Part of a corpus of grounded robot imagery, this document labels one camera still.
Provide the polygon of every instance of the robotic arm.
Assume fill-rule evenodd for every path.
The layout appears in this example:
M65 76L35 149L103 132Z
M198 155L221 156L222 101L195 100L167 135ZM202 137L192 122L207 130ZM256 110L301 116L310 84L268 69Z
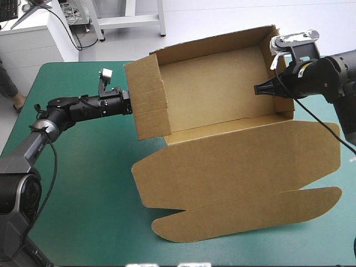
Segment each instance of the robotic arm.
M41 176L34 164L48 140L55 142L76 122L132 114L128 91L106 91L111 70L100 72L98 95L50 100L47 110L36 105L34 130L9 155L0 158L0 266L50 267L53 264L27 237L41 199Z
M272 54L291 54L292 61L279 79L256 85L255 93L284 98L323 95L334 105L346 140L356 145L356 50L320 58L315 45L318 38L314 30L272 38Z

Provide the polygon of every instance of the white floor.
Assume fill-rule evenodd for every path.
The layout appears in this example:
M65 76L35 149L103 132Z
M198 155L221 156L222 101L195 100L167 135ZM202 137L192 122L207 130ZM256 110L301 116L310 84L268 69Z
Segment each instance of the white floor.
M102 17L121 13L121 1L96 2ZM136 10L154 13L156 0L137 0ZM80 61L136 60L175 43L268 24L281 33L316 29L322 55L356 48L356 1L351 0L164 0L164 10L166 37L160 37L158 26L106 30L106 41L82 51ZM83 46L96 39L93 31L79 37ZM12 105L0 98L0 151L15 120Z

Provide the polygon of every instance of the wire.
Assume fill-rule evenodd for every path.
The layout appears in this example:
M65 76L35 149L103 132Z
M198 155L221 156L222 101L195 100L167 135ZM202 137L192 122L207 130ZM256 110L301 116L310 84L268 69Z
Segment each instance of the wire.
M30 223L30 225L28 226L28 228L27 228L26 231L24 232L23 240L25 240L25 238L26 238L28 232L33 228L34 224L36 223L38 217L39 217L40 214L42 213L42 210L43 210L44 206L46 205L46 203L47 203L47 201L48 201L48 198L50 197L51 192L52 192L53 187L54 187L55 182L56 182L57 170L58 170L58 154L57 154L57 150L56 150L55 146L53 145L51 139L49 138L48 133L46 132L46 128L33 129L32 132L40 132L41 134L44 134L44 135L47 137L47 142L49 143L49 145L51 145L51 148L52 148L52 150L53 150L53 154L54 154L54 156L55 156L55 168L54 168L54 171L53 171L52 182L51 182L50 188L49 188L48 191L47 191L46 197L45 197L45 199L43 200L41 207L38 209L38 211L37 211L37 213L36 213L36 217L33 219L33 221Z
M91 46L95 45L96 42L98 41L98 39L96 39L96 41L95 41L93 44L89 45L89 46L82 46L81 44L80 44L80 46L77 46L77 45L74 43L74 41L73 41L73 39L72 39L72 37L71 37L71 35L70 35L70 33L69 33L69 31L68 31L66 25L63 23L63 21L61 20L61 18L59 18L59 16L58 16L57 14L55 14L55 13L54 13L52 10L50 10L49 8L44 7L44 6L42 6L41 4L38 4L38 3L36 3L36 2L33 1L33 0L29 0L29 1L30 1L32 4L35 4L35 5L39 6L40 8L43 8L43 9L47 10L49 13L52 13L56 18L58 18L58 20L60 21L60 23L63 25L64 29L66 30L67 35L68 35L69 39L71 40L71 43L73 44L73 46L75 47L76 50L78 50L78 51L83 51L83 48L91 47Z
M0 31L1 31L2 29L4 29L8 23L9 23L9 21L7 21L7 22L5 23L5 25L0 28Z
M350 149L350 151L355 154L356 156L356 150L353 149L351 147L351 145L349 145L348 143L346 143L344 140L342 140L325 122L321 121L321 119L319 119L315 114L313 114L306 106L304 106L290 91L289 89L286 87L286 85L284 85L284 83L282 82L282 80L280 79L279 75L277 74L277 71L274 70L274 73L276 75L277 80L279 81L279 83L282 85L283 89L286 91L286 93L294 99L295 102L297 102L297 104L304 109L311 117L313 117L318 123L320 123L321 125L323 125L341 144L343 144L345 147L347 147L348 149Z
M82 43L81 43L81 41L80 41L80 39L79 39L79 37L78 37L78 35L77 35L77 32L75 31L75 29L74 28L72 28L73 29L73 33L74 33L74 35L77 37L77 39L78 39L78 43L79 43L79 48L88 48L88 47L91 47L91 46L93 46L93 45L95 45L98 41L99 41L99 39L98 38L96 38L96 40L95 40L95 42L94 43L92 43L92 44L89 44L88 46L82 46Z

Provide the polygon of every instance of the green tabletop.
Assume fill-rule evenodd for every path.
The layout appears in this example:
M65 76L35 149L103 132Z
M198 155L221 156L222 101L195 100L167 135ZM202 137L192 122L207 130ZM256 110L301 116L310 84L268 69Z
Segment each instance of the green tabletop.
M113 70L112 86L127 89L126 62L49 63L39 71L3 155L29 134L35 103L61 96L96 95L98 71ZM323 121L337 122L321 96L303 100ZM312 120L296 107L295 119ZM142 205L131 167L165 146L162 138L138 141L133 116L80 122L55 142L58 176L51 198L30 236L56 265L353 265L356 236L356 161L342 147L341 168L309 185L339 186L343 195L325 215L300 224L255 230L197 243L179 244L151 230L171 210ZM53 172L47 146L36 164L44 192Z

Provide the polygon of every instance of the cardboard tab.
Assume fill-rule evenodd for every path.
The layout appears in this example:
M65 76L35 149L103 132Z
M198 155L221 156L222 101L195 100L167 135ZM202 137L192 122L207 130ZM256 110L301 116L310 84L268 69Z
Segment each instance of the cardboard tab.
M322 125L285 121L165 147L132 173L145 206L190 210L299 189L339 166L340 143Z
M125 65L139 140L169 135L167 98L156 55Z
M338 187L294 190L215 204L159 218L153 231L174 242L195 242L272 226L301 223L329 211Z

